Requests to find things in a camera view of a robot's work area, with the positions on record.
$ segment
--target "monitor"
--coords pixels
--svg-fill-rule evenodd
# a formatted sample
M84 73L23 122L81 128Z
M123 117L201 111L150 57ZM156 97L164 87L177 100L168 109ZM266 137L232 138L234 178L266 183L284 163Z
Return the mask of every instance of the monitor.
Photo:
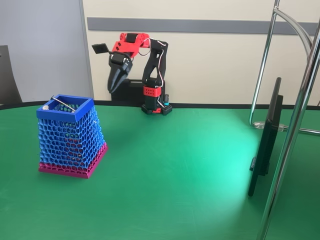
M250 170L252 176L249 184L248 195L253 196L258 176L265 176L269 171L270 157L275 145L280 116L283 104L283 96L279 95L281 78L278 77L273 89L268 113L264 122L264 128L257 155L252 159Z

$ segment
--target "pink basket base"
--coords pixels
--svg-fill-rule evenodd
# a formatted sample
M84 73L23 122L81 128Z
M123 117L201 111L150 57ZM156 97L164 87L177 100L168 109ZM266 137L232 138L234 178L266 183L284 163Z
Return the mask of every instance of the pink basket base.
M95 171L96 167L98 166L98 164L100 163L104 155L106 154L107 150L108 150L108 146L106 143L104 143L88 168L75 167L75 166L70 167L70 166L63 166L63 165L54 164L54 163L40 162L39 172L88 179L90 178L91 174Z

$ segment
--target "cream wall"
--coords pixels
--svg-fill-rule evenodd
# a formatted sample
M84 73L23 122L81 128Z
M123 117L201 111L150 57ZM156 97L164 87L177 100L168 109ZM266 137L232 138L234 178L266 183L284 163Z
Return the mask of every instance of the cream wall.
M87 17L212 19L269 21L273 0L83 0ZM320 1L281 0L280 9L299 22L318 22ZM250 104L265 46L265 34L213 34L148 32L169 43L165 74L166 91L173 103ZM120 32L87 30L94 97L110 100L107 79L108 54L95 54L91 45L106 43L110 48ZM129 78L140 79L148 60L137 56ZM258 103L268 104L277 77L284 104L294 104L300 87L306 54L298 36L274 35ZM320 77L309 105L320 99Z

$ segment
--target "wall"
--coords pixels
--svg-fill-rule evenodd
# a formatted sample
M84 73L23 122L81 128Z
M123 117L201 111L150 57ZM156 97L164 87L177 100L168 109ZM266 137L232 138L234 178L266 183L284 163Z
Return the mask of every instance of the wall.
M8 45L22 101L57 94L93 96L80 3L1 1L0 45Z
M209 19L269 21L274 0L83 0L85 17ZM299 22L318 22L320 2L281 0L280 9ZM92 44L110 48L120 32L87 31L94 97L110 100L107 79L108 55L96 55ZM266 35L150 32L154 39L169 43L166 91L174 103L250 104L257 82ZM140 79L147 58L136 57L129 78ZM277 77L282 77L280 93L284 104L294 104L300 87L306 54L298 36L274 35L258 98L270 102ZM319 77L309 104L320 99Z

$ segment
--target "gray wall stripe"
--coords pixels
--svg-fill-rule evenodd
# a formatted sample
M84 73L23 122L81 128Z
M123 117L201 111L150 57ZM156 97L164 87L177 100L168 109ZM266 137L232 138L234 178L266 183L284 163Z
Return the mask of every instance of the gray wall stripe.
M88 17L88 30L119 32L175 32L175 33L221 33L221 34L267 34L269 21L240 20L192 20L192 19L146 19ZM300 22L310 35L314 35L317 22ZM287 22L277 21L274 34L295 35Z

